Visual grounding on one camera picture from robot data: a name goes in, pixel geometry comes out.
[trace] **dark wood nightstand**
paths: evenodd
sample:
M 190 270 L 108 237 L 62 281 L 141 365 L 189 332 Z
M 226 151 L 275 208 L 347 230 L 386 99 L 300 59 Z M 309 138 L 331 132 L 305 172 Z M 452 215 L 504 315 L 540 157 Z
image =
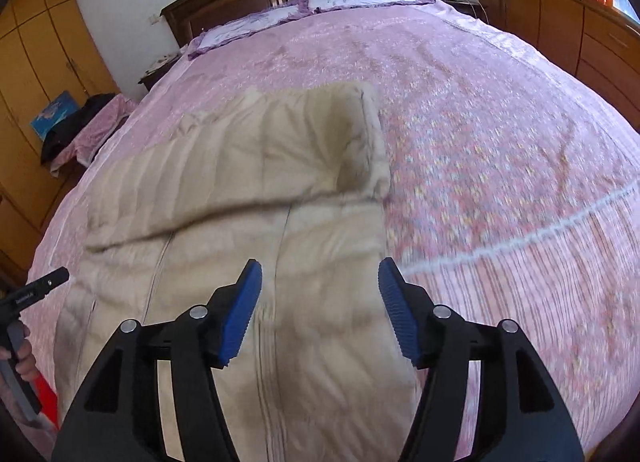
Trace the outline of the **dark wood nightstand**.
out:
M 138 84 L 142 84 L 146 87 L 147 90 L 151 90 L 151 87 L 158 83 L 158 81 L 160 81 L 160 78 L 162 78 L 162 76 L 169 72 L 169 70 L 175 65 L 178 60 L 180 60 L 180 55 L 175 56 L 165 64 L 162 64 L 160 67 L 145 74 L 140 79 L 140 81 L 138 81 Z
M 489 21 L 486 17 L 486 12 L 482 9 L 480 2 L 473 2 L 469 0 L 442 0 L 446 2 L 450 6 L 452 6 L 456 11 L 459 11 L 462 14 L 469 15 L 470 17 L 477 18 L 478 20 L 482 20 L 482 22 L 488 24 Z

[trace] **beige garment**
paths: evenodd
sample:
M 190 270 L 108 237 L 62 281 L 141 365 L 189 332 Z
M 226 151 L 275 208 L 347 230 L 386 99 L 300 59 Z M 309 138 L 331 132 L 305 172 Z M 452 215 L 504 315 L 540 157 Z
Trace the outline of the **beige garment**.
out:
M 377 287 L 389 183 L 364 83 L 250 90 L 114 165 L 92 192 L 87 251 L 56 331 L 62 415 L 124 319 L 172 320 L 255 258 L 254 317 L 238 357 L 214 372 L 241 460 L 396 460 L 419 385 Z M 177 456 L 175 425 L 163 426 Z

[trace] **metal bolt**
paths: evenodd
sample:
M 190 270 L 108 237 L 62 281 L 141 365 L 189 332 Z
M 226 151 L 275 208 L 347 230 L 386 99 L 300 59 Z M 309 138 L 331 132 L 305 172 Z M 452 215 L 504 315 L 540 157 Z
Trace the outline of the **metal bolt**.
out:
M 514 333 L 518 331 L 518 324 L 512 319 L 505 319 L 502 322 L 502 328 L 504 328 L 505 332 Z
M 446 319 L 451 317 L 451 309 L 446 305 L 436 305 L 433 307 L 433 315 L 440 319 Z
M 204 307 L 204 305 L 198 305 L 189 311 L 189 315 L 194 319 L 202 319 L 207 315 L 207 312 L 209 312 L 207 311 L 207 307 Z
M 129 333 L 133 332 L 137 326 L 138 324 L 135 319 L 127 319 L 120 324 L 120 330 L 122 330 L 124 333 Z

